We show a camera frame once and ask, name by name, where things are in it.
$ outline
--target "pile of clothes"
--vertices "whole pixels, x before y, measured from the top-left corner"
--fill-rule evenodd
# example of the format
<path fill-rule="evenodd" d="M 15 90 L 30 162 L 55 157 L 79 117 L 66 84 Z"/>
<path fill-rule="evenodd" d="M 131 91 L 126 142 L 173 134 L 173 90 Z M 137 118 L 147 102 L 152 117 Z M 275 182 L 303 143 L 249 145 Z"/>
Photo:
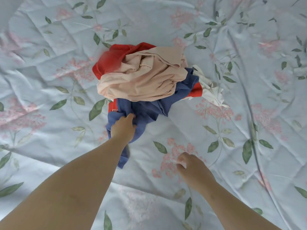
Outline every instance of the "pile of clothes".
<path fill-rule="evenodd" d="M 159 47 L 148 43 L 114 44 L 99 58 L 93 72 L 98 78 L 98 93 L 112 100 L 109 104 L 106 129 L 111 138 L 111 126 L 122 116 L 135 115 L 134 138 L 145 131 L 146 124 L 158 115 L 168 116 L 171 105 L 182 99 L 202 96 L 210 103 L 225 106 L 221 88 L 207 79 L 201 69 L 188 63 L 180 47 Z M 127 148 L 121 154 L 118 167 L 128 161 Z"/>

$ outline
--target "blue garment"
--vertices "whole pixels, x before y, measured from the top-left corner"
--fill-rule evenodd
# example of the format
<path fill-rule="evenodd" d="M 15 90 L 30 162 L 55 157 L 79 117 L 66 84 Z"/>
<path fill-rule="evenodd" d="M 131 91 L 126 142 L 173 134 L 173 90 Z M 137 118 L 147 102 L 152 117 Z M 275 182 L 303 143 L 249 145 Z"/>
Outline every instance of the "blue garment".
<path fill-rule="evenodd" d="M 108 114 L 109 123 L 106 125 L 106 130 L 108 132 L 109 138 L 111 138 L 111 126 L 122 116 L 127 116 L 130 113 L 135 114 L 133 124 L 137 125 L 134 137 L 130 143 L 136 141 L 145 131 L 146 124 L 156 121 L 159 114 L 168 116 L 171 105 L 185 98 L 191 92 L 194 85 L 198 82 L 198 76 L 193 75 L 193 69 L 186 68 L 186 70 L 188 71 L 186 79 L 177 82 L 175 93 L 169 97 L 165 97 L 152 102 L 131 102 L 126 99 L 118 98 L 118 112 L 111 111 Z M 127 161 L 127 149 L 124 148 L 117 166 L 122 169 Z"/>

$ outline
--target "bed sheet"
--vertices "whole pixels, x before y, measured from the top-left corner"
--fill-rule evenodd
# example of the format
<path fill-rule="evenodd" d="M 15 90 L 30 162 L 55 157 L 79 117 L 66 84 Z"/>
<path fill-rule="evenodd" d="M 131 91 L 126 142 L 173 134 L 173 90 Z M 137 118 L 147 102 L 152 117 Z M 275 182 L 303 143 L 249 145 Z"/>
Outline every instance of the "bed sheet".
<path fill-rule="evenodd" d="M 178 175 L 183 151 L 281 229 L 307 229 L 307 0 L 294 1 L 25 0 L 0 34 L 0 219 L 107 140 L 91 68 L 114 43 L 147 42 L 184 47 L 230 108 L 182 100 L 148 124 L 92 229 L 223 229 Z"/>

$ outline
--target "bare skin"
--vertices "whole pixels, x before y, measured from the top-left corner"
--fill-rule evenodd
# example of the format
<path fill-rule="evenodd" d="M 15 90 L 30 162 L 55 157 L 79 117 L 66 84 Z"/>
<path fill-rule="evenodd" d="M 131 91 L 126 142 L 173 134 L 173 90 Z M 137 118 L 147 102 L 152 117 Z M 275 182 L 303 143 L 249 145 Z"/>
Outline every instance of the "bare skin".
<path fill-rule="evenodd" d="M 111 128 L 112 138 L 76 158 L 40 184 L 0 221 L 1 230 L 90 230 L 110 186 L 120 154 L 133 138 L 133 115 Z M 183 153 L 178 170 L 208 201 L 226 230 L 279 229 L 232 196 L 197 157 Z"/>

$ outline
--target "beige garment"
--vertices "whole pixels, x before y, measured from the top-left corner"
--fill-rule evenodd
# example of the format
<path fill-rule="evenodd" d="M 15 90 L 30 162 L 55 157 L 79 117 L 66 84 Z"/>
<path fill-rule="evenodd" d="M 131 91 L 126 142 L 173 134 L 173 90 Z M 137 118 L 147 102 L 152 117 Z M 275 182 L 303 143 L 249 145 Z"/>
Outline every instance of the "beige garment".
<path fill-rule="evenodd" d="M 109 99 L 155 101 L 171 96 L 187 76 L 187 60 L 180 47 L 154 47 L 126 55 L 121 67 L 104 74 L 98 93 Z"/>

